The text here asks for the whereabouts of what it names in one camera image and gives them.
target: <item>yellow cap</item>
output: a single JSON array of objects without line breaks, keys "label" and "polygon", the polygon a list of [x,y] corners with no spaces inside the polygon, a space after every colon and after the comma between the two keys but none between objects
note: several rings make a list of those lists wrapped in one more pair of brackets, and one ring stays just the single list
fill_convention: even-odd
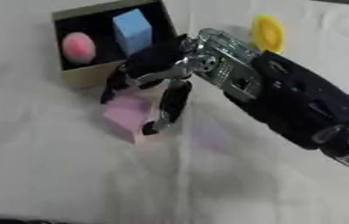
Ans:
[{"label": "yellow cap", "polygon": [[284,27],[274,17],[258,15],[253,21],[253,42],[261,51],[280,53],[284,49]]}]

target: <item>white cloth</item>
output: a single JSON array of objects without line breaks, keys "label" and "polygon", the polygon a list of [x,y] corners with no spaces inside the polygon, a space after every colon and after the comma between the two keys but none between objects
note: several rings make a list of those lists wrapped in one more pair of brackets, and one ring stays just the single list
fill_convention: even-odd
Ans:
[{"label": "white cloth", "polygon": [[[0,0],[0,216],[349,223],[349,169],[282,139],[197,77],[172,138],[134,146],[111,135],[98,94],[62,84],[50,23],[52,11],[102,2]],[[243,37],[254,15],[275,15],[286,28],[283,54],[349,92],[349,6],[165,2],[178,30],[193,34],[214,27]]]}]

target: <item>robotic hand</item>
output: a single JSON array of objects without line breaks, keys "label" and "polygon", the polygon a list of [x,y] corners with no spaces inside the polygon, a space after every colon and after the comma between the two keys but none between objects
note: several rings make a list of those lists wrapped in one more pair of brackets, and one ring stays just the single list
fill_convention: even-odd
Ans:
[{"label": "robotic hand", "polygon": [[349,94],[298,64],[272,52],[260,53],[223,31],[201,30],[154,45],[120,65],[108,78],[105,103],[130,85],[150,88],[171,80],[160,117],[144,135],[156,134],[180,117],[196,74],[221,89],[239,108],[307,150],[349,166]]}]

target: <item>blue foam block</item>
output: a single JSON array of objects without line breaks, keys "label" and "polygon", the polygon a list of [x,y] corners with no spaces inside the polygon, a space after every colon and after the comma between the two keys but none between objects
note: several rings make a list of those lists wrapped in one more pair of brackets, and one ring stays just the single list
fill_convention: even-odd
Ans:
[{"label": "blue foam block", "polygon": [[152,42],[152,27],[140,10],[113,18],[115,39],[127,56],[143,50]]}]

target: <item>table surface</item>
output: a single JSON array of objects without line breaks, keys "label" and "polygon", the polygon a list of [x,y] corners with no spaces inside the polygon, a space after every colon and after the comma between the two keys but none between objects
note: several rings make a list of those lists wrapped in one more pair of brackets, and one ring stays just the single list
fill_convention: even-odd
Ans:
[{"label": "table surface", "polygon": [[[349,169],[285,141],[197,77],[171,138],[135,146],[110,134],[99,90],[61,81],[50,20],[53,11],[102,2],[0,0],[1,217],[349,223]],[[165,2],[179,32],[191,34],[213,27],[241,38],[256,14],[274,15],[286,28],[283,55],[349,92],[347,5]]]}]

